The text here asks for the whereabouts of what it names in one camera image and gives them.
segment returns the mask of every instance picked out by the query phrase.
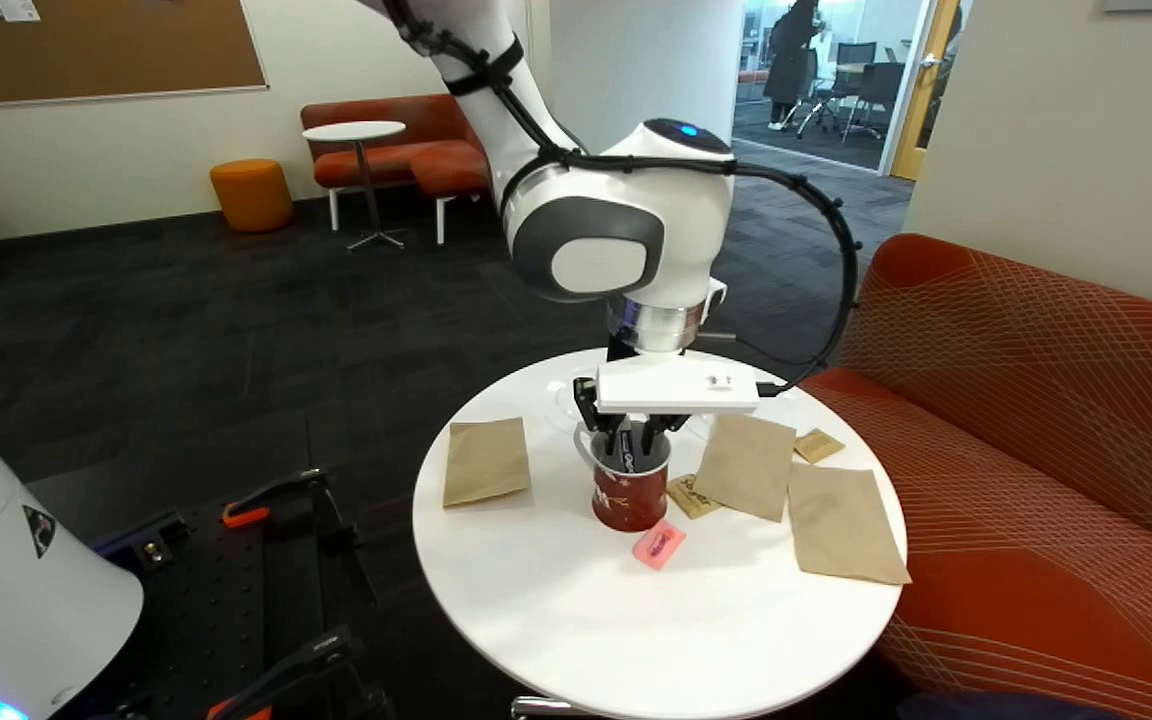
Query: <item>bulletin board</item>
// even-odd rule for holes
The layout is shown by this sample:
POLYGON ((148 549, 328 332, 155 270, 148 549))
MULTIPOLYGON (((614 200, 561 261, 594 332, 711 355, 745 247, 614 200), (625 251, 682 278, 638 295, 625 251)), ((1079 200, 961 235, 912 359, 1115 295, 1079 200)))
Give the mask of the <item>bulletin board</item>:
POLYGON ((37 0, 0 19, 0 98, 265 85, 241 0, 37 0))

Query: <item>cup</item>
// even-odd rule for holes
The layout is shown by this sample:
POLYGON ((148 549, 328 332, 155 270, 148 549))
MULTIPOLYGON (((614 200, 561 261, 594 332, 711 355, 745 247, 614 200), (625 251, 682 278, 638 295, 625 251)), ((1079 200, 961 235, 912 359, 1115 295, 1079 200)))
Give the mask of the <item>cup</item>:
POLYGON ((643 444, 643 425, 619 425, 594 431, 583 454, 594 464, 594 511, 607 529, 643 532, 669 511, 669 434, 643 444))

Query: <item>small table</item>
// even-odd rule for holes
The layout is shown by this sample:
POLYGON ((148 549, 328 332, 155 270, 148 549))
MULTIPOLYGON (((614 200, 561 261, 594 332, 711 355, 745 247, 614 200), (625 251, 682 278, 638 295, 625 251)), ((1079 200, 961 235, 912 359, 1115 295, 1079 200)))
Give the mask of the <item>small table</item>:
POLYGON ((356 152, 356 169, 359 169, 359 188, 369 194, 369 210, 371 210, 371 233, 353 239, 350 251, 364 247, 364 242, 391 242, 404 247, 404 239, 397 239, 391 233, 379 226, 379 209, 375 209, 375 180, 369 169, 369 143, 383 141, 383 135, 399 135, 407 124, 404 118, 344 118, 344 124, 315 124, 306 131, 308 143, 350 143, 356 152))
MULTIPOLYGON (((638 562, 641 535, 594 516, 594 471, 572 444, 572 375, 599 359, 594 347, 529 364, 447 418, 525 417, 534 492, 447 511, 447 427, 432 439, 412 532, 447 621, 520 685, 597 717, 762 717, 842 679, 889 627, 901 588, 810 577, 790 524, 727 508, 703 521, 669 508, 684 549, 660 571, 638 562)), ((758 417, 845 439, 825 466, 868 466, 908 550, 884 464, 831 406, 794 389, 758 417)), ((711 417, 693 417, 674 431, 674 475, 702 466, 708 427, 711 417)))

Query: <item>red cup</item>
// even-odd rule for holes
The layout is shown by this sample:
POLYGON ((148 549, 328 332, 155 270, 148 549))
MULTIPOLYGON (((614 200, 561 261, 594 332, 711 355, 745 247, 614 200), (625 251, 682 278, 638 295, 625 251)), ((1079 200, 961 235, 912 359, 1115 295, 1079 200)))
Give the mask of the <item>red cup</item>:
POLYGON ((669 511, 669 439, 651 454, 614 453, 594 434, 594 511, 617 532, 643 532, 669 511))

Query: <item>orange sofa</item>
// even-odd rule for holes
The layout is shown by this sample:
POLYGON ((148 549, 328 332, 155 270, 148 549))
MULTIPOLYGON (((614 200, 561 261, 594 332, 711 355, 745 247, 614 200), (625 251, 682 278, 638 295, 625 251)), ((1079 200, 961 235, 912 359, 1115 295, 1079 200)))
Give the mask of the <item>orange sofa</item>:
POLYGON ((802 389, 877 446, 908 516, 884 656, 930 693, 1152 720, 1152 300, 891 235, 802 389))
MULTIPOLYGON (((371 97, 299 108, 306 128, 344 118, 404 118, 399 135, 364 147, 369 173, 375 188, 416 183, 435 200, 435 242, 445 242, 447 200, 492 188, 488 156, 452 97, 371 97)), ((337 190, 359 183, 356 152, 339 143, 308 143, 308 152, 315 183, 328 188, 332 233, 339 233, 337 190)))

